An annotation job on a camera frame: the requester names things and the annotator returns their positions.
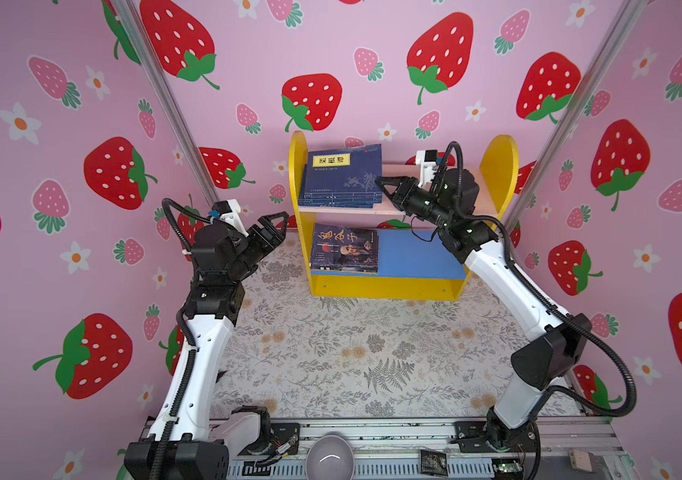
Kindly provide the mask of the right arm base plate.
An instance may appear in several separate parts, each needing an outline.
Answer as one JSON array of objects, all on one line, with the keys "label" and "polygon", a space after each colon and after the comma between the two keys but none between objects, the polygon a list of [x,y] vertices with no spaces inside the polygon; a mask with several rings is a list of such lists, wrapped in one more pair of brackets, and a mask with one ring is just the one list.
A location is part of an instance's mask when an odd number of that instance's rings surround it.
[{"label": "right arm base plate", "polygon": [[454,428],[449,443],[457,445],[462,453],[535,453],[541,446],[531,422],[509,429],[495,421],[458,421]]}]

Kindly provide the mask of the navy book yellow label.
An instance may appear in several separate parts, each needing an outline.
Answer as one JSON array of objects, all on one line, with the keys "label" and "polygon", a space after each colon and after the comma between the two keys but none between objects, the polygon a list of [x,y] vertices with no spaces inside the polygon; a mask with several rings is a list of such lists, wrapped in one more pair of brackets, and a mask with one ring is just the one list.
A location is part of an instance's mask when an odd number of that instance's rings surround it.
[{"label": "navy book yellow label", "polygon": [[342,210],[351,210],[352,212],[368,212],[372,211],[378,204],[361,204],[361,205],[302,205],[299,204],[300,211],[333,211],[340,212]]}]

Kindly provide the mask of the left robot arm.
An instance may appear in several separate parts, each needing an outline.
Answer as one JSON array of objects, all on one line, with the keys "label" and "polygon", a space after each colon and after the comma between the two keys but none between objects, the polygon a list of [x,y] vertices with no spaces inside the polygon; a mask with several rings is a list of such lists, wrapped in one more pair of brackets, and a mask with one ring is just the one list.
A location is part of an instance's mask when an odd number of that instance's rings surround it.
[{"label": "left robot arm", "polygon": [[242,406],[217,427],[211,427],[209,413],[244,300],[243,282],[284,242],[289,215],[264,215],[246,228],[234,200],[215,203],[207,217],[170,198],[163,199],[162,210],[193,274],[176,313],[182,343],[169,390],[148,435],[128,445],[123,465],[132,479],[224,479],[238,454],[266,448],[272,439],[264,407]]}]

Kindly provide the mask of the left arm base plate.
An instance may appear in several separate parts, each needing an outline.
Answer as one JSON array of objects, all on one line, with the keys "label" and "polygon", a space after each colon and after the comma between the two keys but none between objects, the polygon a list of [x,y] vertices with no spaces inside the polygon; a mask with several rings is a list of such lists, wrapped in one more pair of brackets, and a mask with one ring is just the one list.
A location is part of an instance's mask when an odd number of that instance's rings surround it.
[{"label": "left arm base plate", "polygon": [[273,423],[266,439],[257,442],[255,447],[248,447],[247,451],[256,456],[271,456],[277,452],[295,455],[298,453],[299,439],[299,423]]}]

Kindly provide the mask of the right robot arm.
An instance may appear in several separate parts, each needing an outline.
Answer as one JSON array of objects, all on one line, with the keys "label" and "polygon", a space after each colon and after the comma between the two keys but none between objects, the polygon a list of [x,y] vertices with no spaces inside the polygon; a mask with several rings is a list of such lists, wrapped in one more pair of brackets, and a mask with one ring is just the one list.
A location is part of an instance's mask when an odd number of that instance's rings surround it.
[{"label": "right robot arm", "polygon": [[[518,268],[510,235],[500,220],[474,214],[467,195],[478,186],[462,160],[460,145],[452,141],[435,164],[430,180],[379,176],[376,185],[405,215],[434,225],[445,249],[503,302],[529,341],[513,353],[514,374],[499,401],[489,408],[480,439],[503,451],[519,436],[535,434],[538,414],[555,394],[603,416],[629,415],[637,405],[638,392],[626,363],[593,333],[586,316],[559,309]],[[615,408],[599,406],[555,382],[580,360],[589,343],[608,356],[623,378],[626,394]]]}]

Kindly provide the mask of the dark portrait cover book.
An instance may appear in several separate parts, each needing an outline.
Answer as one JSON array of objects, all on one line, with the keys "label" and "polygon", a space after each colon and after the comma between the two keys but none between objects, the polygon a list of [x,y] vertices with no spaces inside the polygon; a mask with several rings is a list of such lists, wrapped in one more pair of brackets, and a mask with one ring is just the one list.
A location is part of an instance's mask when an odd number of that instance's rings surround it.
[{"label": "dark portrait cover book", "polygon": [[312,270],[377,274],[377,230],[317,223],[311,241]]}]

